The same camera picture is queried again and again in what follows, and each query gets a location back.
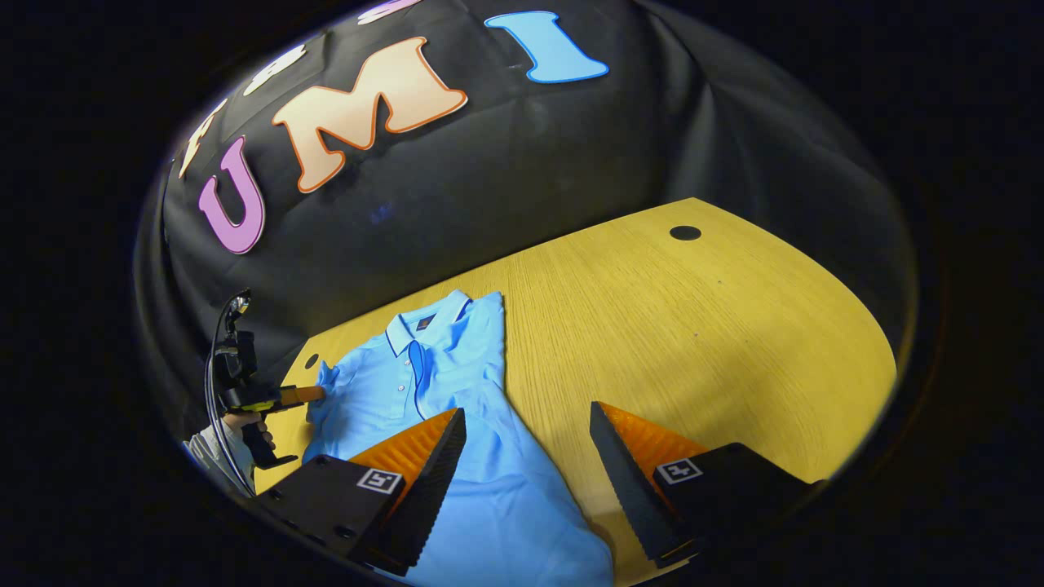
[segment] wooden table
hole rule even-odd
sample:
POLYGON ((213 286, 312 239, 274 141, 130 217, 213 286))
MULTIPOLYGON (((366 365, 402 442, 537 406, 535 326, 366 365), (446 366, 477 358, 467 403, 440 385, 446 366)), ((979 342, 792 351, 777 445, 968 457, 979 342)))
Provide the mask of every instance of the wooden table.
MULTIPOLYGON (((333 366, 395 314, 453 289, 503 294, 505 393, 612 548, 617 585, 662 571, 645 560, 588 433, 592 400, 710 448, 742 442, 813 482, 853 453, 896 374, 881 328, 836 278, 690 198, 527 249, 317 334, 284 384, 314 384, 318 363, 305 368, 313 354, 333 366), (702 236, 671 237, 679 225, 702 236)), ((304 416, 300 407, 268 418, 277 454, 304 452, 304 416)), ((299 465, 258 470, 258 491, 299 465)))

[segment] shirt label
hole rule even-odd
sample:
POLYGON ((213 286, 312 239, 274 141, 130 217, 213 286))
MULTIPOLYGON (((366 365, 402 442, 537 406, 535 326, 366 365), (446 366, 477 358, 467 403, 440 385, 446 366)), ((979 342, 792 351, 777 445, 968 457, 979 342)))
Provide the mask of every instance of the shirt label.
POLYGON ((426 318, 426 319, 422 320, 421 322, 417 323, 417 331, 420 332, 420 331, 424 330, 425 328, 427 328, 428 325, 431 324, 431 321, 434 318, 435 318, 435 314, 431 314, 428 318, 426 318))

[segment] black fabric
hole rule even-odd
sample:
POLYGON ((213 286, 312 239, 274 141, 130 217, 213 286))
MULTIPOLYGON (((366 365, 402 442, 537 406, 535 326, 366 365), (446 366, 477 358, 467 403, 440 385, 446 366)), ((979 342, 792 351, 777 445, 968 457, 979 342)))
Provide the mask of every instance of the black fabric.
POLYGON ((556 2, 559 25, 610 72, 535 84, 524 75, 525 50, 482 24, 529 9, 550 8, 424 0, 362 26, 350 13, 304 34, 307 52, 292 73, 245 98, 253 72, 230 88, 179 179, 185 140, 223 96, 186 122, 166 189, 147 195, 135 265, 144 360, 179 436, 205 422, 201 353, 218 306, 242 287, 254 294, 240 327, 256 333, 258 377, 277 382, 311 335, 522 249, 682 197, 719 206, 817 260, 897 347, 912 307, 909 244, 880 173, 822 104, 739 44, 630 0, 556 2), (324 136, 348 163, 301 193, 301 168, 272 115, 313 85, 351 90, 369 55, 414 36, 428 40, 428 63, 468 103, 394 135, 383 128, 382 102, 374 146, 361 151, 324 136), (218 167, 241 135, 266 219, 257 245, 236 256, 198 197, 216 175, 230 218, 242 217, 218 167))

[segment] human hand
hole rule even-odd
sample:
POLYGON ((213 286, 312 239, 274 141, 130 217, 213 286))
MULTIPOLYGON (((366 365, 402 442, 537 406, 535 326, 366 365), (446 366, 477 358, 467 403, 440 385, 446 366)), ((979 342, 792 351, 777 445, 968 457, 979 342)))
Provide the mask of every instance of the human hand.
POLYGON ((268 446, 272 450, 276 450, 276 443, 272 441, 271 432, 267 431, 268 426, 261 421, 261 415, 257 413, 246 413, 246 414, 226 414, 221 420, 232 428, 233 432, 236 432, 242 437, 243 426, 247 424, 257 423, 258 430, 261 431, 261 438, 268 442, 268 446))

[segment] cable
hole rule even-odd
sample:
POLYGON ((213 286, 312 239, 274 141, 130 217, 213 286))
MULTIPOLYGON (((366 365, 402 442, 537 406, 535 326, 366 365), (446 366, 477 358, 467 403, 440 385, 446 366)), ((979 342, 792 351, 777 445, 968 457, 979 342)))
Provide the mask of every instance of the cable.
POLYGON ((210 420, 210 425, 214 430, 214 437, 217 438, 217 444, 221 447, 221 454, 224 456, 226 461, 229 463, 229 467, 236 474, 236 479, 240 484, 240 489, 247 497, 254 497, 256 494, 246 479, 243 477, 242 471, 236 465, 236 460, 232 456, 232 451, 229 449, 229 439, 224 433, 224 426, 221 425, 220 419, 217 415, 217 397, 214 393, 214 353, 217 350, 217 337, 221 333, 221 323, 224 321, 224 316, 228 313, 229 306, 235 301, 236 298, 245 295, 250 289, 244 289, 232 298, 221 307, 221 311, 217 316, 217 328, 214 329, 214 337, 211 338, 210 343, 210 354, 207 356, 207 367, 204 373, 204 399, 207 404, 207 416, 210 420))

